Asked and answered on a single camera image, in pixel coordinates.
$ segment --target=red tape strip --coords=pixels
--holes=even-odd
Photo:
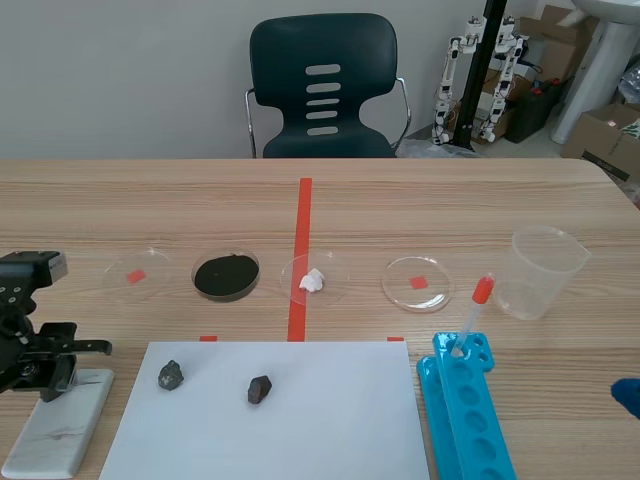
[[[310,178],[300,179],[300,191],[298,193],[298,219],[296,223],[296,241],[293,248],[294,258],[309,254],[309,237],[311,233],[311,186]],[[307,274],[308,261],[293,262],[291,274],[291,297],[295,298],[302,277]],[[306,296],[302,301],[289,302],[289,331],[287,341],[304,342],[307,322]]]

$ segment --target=plastic beaker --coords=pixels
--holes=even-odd
[[[548,310],[591,253],[568,233],[532,225],[513,234],[511,252],[497,276],[493,298],[520,320],[537,320]]]

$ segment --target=black soil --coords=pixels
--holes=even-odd
[[[251,285],[258,277],[258,271],[256,261],[246,255],[213,258],[198,269],[194,285],[202,293],[222,297],[222,300]]]

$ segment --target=petri dish with soil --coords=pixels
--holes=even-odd
[[[211,250],[198,259],[191,271],[191,281],[200,295],[216,302],[246,297],[259,278],[258,258],[246,248]]]

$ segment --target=wooden table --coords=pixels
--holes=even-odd
[[[283,341],[289,302],[279,285],[292,258],[298,180],[313,178],[311,249],[349,264],[337,305],[309,311],[307,339],[404,336],[415,364],[434,332],[459,328],[478,278],[495,270],[512,232],[549,224],[594,256],[545,318],[522,322],[487,305],[480,328],[496,368],[488,382],[520,479],[637,479],[640,423],[610,395],[640,376],[640,216],[594,165],[578,160],[1,161],[0,252],[62,249],[70,275],[38,291],[32,315],[79,324],[79,338],[113,342],[107,357],[79,357],[116,380],[77,478],[98,478],[150,341]],[[196,259],[222,242],[252,250],[258,288],[231,304],[199,297]],[[101,292],[116,256],[155,247],[173,260],[170,289],[118,305]],[[405,312],[384,296],[386,264],[406,253],[441,260],[455,296],[434,314]],[[436,478],[422,395],[430,468]],[[36,401],[0,396],[4,461]]]

